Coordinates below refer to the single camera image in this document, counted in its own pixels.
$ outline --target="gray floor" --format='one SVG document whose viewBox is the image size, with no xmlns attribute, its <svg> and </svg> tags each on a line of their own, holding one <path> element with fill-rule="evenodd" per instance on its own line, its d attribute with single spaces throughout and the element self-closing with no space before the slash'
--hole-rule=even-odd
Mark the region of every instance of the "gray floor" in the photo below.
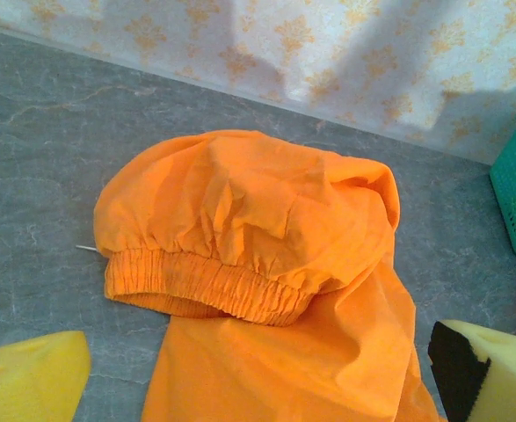
<svg viewBox="0 0 516 422">
<path fill-rule="evenodd" d="M 396 269 L 418 305 L 423 376 L 440 318 L 516 333 L 516 257 L 488 167 L 0 35 L 0 345 L 84 330 L 76 421 L 138 420 L 168 317 L 107 301 L 91 215 L 135 154 L 176 135 L 251 128 L 388 164 L 402 198 Z"/>
</svg>

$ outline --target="wall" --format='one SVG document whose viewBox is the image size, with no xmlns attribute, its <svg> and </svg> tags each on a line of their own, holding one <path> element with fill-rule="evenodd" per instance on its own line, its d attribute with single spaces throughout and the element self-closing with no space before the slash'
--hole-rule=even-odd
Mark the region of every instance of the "wall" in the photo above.
<svg viewBox="0 0 516 422">
<path fill-rule="evenodd" d="M 516 0 L 0 0 L 0 27 L 491 163 Z"/>
</svg>

